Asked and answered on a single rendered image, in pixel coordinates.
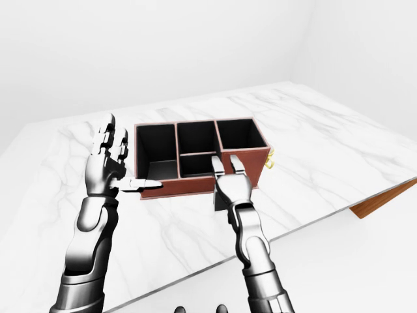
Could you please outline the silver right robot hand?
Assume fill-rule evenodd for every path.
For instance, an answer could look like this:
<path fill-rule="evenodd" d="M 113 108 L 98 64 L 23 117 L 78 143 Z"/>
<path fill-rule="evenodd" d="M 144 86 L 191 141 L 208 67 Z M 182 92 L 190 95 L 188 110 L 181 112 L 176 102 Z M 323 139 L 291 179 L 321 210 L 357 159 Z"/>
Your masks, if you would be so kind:
<path fill-rule="evenodd" d="M 230 156 L 234 173 L 225 174 L 223 164 L 218 156 L 211 158 L 214 171 L 214 210 L 222 211 L 233 205 L 251 203 L 252 184 L 243 163 L 236 155 Z"/>

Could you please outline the brown wooden board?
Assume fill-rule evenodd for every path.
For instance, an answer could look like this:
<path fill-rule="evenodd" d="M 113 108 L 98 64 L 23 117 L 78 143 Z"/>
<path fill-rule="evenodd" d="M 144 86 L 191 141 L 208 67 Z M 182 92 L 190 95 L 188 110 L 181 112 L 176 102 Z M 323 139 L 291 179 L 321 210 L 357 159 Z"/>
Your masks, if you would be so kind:
<path fill-rule="evenodd" d="M 351 206 L 350 210 L 358 218 L 365 218 L 415 184 L 417 184 L 417 177 L 357 203 L 356 205 Z"/>

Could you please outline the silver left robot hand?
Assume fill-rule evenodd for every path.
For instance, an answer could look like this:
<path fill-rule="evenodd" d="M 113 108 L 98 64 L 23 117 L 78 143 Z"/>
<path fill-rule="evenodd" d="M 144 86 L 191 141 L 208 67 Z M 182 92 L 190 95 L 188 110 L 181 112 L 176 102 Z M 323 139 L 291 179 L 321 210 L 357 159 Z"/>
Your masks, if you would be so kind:
<path fill-rule="evenodd" d="M 118 192 L 143 192 L 163 187 L 162 182 L 126 176 L 128 132 L 117 129 L 115 117 L 107 113 L 93 138 L 93 149 L 85 170 L 88 196 L 115 197 Z"/>

